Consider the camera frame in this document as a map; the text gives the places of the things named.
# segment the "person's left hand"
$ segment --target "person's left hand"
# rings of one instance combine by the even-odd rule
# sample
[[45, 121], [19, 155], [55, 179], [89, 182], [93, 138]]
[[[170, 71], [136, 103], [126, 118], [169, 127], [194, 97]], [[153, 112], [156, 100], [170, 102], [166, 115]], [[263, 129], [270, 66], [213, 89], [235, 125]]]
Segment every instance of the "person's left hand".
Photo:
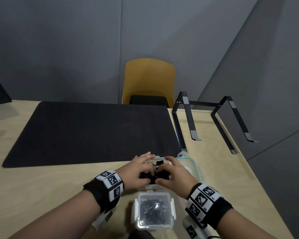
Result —
[[121, 177], [124, 183], [124, 191], [139, 189], [150, 183], [150, 179], [140, 179], [140, 173], [149, 171], [151, 175], [154, 175], [154, 169], [150, 164], [144, 164], [146, 161], [153, 159], [154, 154], [150, 152], [145, 153], [141, 156], [135, 156], [133, 160], [124, 166], [116, 169], [116, 173]]

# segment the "container lid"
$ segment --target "container lid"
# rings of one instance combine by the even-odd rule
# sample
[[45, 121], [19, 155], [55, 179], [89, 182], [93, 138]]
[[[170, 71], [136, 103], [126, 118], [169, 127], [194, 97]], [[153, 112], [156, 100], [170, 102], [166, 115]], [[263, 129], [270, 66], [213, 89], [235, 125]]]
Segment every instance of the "container lid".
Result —
[[139, 230], [172, 228], [176, 219], [174, 199], [167, 192], [139, 193], [133, 210]]

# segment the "desk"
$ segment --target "desk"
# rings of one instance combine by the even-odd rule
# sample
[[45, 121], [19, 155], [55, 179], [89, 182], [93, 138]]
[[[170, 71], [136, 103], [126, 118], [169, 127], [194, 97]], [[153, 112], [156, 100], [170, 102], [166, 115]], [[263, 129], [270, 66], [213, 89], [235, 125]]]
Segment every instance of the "desk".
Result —
[[[39, 102], [13, 101], [0, 105], [0, 239], [7, 238], [31, 221], [68, 200], [82, 185], [106, 169], [127, 162], [74, 164], [4, 169], [2, 162], [17, 140]], [[228, 134], [238, 154], [232, 155], [210, 116], [210, 111], [192, 110], [198, 136], [191, 139], [185, 111], [178, 110], [189, 157], [196, 161], [203, 182], [219, 190], [233, 207], [258, 226], [279, 239], [293, 238], [245, 158]], [[174, 193], [176, 206], [183, 199]], [[123, 194], [117, 210], [98, 234], [90, 228], [87, 238], [120, 238], [131, 230], [131, 205], [136, 193]], [[176, 210], [173, 229], [157, 230], [157, 238], [189, 238], [182, 226], [186, 212]]]

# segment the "finger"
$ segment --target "finger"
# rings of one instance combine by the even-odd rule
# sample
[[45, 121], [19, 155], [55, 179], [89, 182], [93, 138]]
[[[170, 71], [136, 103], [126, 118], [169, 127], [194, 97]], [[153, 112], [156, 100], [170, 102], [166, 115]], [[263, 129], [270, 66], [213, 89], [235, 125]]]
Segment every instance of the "finger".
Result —
[[151, 173], [152, 176], [154, 176], [155, 174], [155, 171], [154, 171], [154, 168], [152, 165], [148, 164], [148, 163], [144, 163], [144, 164], [140, 164], [139, 165], [139, 169], [138, 169], [138, 172], [141, 173], [141, 172], [147, 172], [149, 171]]
[[172, 156], [166, 156], [165, 159], [168, 160], [168, 161], [170, 161], [171, 164], [174, 165], [174, 166], [181, 165], [180, 162], [178, 161], [178, 159], [174, 158]]
[[145, 178], [145, 179], [137, 179], [137, 181], [135, 181], [136, 187], [137, 189], [145, 187], [146, 185], [150, 184], [150, 179], [149, 178]]
[[158, 179], [155, 180], [155, 184], [161, 185], [161, 186], [163, 186], [167, 189], [172, 190], [173, 182], [170, 181], [170, 180], [167, 180], [167, 179], [158, 178]]
[[153, 158], [155, 158], [155, 154], [147, 154], [147, 155], [144, 155], [142, 157], [138, 157], [136, 161], [138, 163], [145, 163], [147, 160], [150, 160], [150, 159], [153, 159]]
[[162, 170], [166, 170], [166, 171], [170, 172], [173, 175], [175, 167], [171, 164], [164, 163], [164, 164], [160, 165], [157, 170], [159, 172], [162, 171]]
[[140, 155], [140, 156], [138, 156], [138, 157], [143, 157], [143, 156], [145, 156], [145, 155], [147, 155], [147, 154], [150, 154], [150, 152], [147, 152], [147, 153], [145, 153], [145, 154], [142, 154], [142, 155]]

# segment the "black desk mat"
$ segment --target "black desk mat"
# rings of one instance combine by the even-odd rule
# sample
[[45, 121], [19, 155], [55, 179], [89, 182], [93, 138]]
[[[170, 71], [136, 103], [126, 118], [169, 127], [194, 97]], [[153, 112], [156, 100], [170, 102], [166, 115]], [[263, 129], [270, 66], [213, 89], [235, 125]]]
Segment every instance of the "black desk mat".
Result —
[[127, 161], [181, 151], [164, 106], [41, 102], [4, 168]]

